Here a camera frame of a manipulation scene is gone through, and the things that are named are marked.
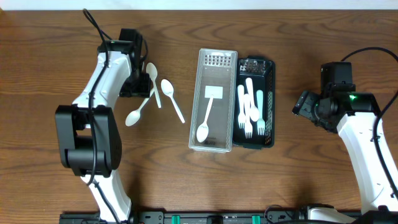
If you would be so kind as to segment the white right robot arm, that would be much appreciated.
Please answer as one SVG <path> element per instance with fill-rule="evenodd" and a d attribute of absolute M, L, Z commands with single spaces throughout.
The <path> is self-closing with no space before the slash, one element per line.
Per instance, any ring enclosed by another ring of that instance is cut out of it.
<path fill-rule="evenodd" d="M 304 91 L 292 112 L 339 135 L 347 148 L 361 197 L 358 218 L 334 208 L 314 207 L 308 209 L 308 221 L 397 223 L 397 167 L 384 136 L 374 95 L 336 91 L 325 98 Z"/>

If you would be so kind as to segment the white plastic spoon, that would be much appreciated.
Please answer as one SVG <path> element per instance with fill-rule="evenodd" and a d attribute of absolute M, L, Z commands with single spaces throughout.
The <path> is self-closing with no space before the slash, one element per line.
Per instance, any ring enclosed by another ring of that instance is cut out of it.
<path fill-rule="evenodd" d="M 204 121 L 197 128 L 197 141 L 198 142 L 204 142 L 206 140 L 206 138 L 208 137 L 209 127 L 208 127 L 207 121 L 208 121 L 208 117 L 210 115 L 213 100 L 214 100 L 214 96 L 211 95 L 209 102 L 208 102 L 207 109 L 206 109 Z"/>
<path fill-rule="evenodd" d="M 178 107 L 178 105 L 177 105 L 177 103 L 176 103 L 176 101 L 175 101 L 175 99 L 174 99 L 174 87 L 173 87 L 173 85 L 171 84 L 171 82 L 168 81 L 167 79 L 163 79 L 163 80 L 161 81 L 161 89 L 162 89 L 162 92 L 163 92 L 166 96 L 168 96 L 168 97 L 170 98 L 170 100 L 171 100 L 171 102 L 172 102 L 172 104 L 173 104 L 173 106 L 174 106 L 174 108 L 175 108 L 175 111 L 176 111 L 178 117 L 180 118 L 181 122 L 182 122 L 182 123 L 185 123 L 185 119 L 184 119 L 184 117 L 183 117 L 183 114 L 182 114 L 182 112 L 180 111 L 180 108 Z"/>
<path fill-rule="evenodd" d="M 158 91 L 158 88 L 157 88 L 157 85 L 156 85 L 156 78 L 157 78 L 157 75 L 158 75 L 157 68 L 152 62 L 149 62 L 147 64 L 147 66 L 146 66 L 146 72 L 149 74 L 150 79 L 151 79 L 152 84 L 153 84 L 153 87 L 154 87 L 154 93 L 155 93 L 157 106 L 158 106 L 158 108 L 161 108 L 162 105 L 161 105 L 161 101 L 160 101 L 159 91 Z"/>
<path fill-rule="evenodd" d="M 136 109 L 128 114 L 128 116 L 126 117 L 126 120 L 125 120 L 126 126 L 132 126 L 139 121 L 139 119 L 141 117 L 141 109 L 143 109 L 143 107 L 146 105 L 146 103 L 149 101 L 150 97 L 153 94 L 154 94 L 154 88 L 151 89 L 149 97 L 144 99 L 144 101 L 141 103 L 140 107 L 138 107 L 138 109 Z"/>

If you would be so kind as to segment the mint green plastic fork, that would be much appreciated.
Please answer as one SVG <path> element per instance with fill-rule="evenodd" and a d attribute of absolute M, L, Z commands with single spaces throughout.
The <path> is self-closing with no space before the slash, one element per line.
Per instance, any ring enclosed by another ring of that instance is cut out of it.
<path fill-rule="evenodd" d="M 259 119 L 257 121 L 257 133 L 259 136 L 265 135 L 265 121 L 263 119 L 263 109 L 264 109 L 264 93 L 262 90 L 256 92 L 257 105 L 259 110 Z"/>

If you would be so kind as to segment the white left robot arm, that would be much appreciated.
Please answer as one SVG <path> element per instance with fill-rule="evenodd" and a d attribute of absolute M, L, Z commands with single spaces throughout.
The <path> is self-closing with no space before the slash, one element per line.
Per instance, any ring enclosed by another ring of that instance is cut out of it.
<path fill-rule="evenodd" d="M 86 88 L 55 112 L 62 165 L 81 177 L 99 207 L 97 213 L 64 213 L 60 223 L 139 223 L 121 182 L 122 142 L 113 109 L 121 97 L 152 93 L 142 72 L 144 40 L 105 40 Z"/>

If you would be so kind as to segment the white plastic fork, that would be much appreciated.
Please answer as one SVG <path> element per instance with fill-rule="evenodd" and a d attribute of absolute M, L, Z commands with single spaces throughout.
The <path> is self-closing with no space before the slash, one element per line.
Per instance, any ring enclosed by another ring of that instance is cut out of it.
<path fill-rule="evenodd" d="M 238 91 L 238 103 L 239 103 L 238 123 L 239 123 L 239 128 L 244 129 L 245 120 L 246 120 L 244 114 L 244 86 L 238 85 L 237 91 Z"/>

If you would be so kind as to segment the pale pink plastic fork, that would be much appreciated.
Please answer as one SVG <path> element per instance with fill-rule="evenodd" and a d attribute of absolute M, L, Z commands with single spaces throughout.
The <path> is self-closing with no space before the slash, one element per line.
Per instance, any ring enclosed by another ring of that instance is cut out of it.
<path fill-rule="evenodd" d="M 245 125 L 244 132 L 246 139 L 252 138 L 252 124 L 250 122 L 250 107 L 251 101 L 250 96 L 248 94 L 244 95 L 244 112 L 245 112 Z"/>

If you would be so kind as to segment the pink plastic spoon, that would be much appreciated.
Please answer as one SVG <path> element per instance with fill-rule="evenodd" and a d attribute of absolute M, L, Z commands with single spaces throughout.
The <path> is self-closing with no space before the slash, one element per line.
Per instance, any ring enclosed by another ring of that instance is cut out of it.
<path fill-rule="evenodd" d="M 259 110 L 255 105 L 254 102 L 254 88 L 253 88 L 253 82 L 252 82 L 252 78 L 247 78 L 245 80 L 246 82 L 246 88 L 248 90 L 248 94 L 249 94 L 249 98 L 250 98 L 250 109 L 249 109 L 249 115 L 250 118 L 256 122 L 259 119 Z"/>

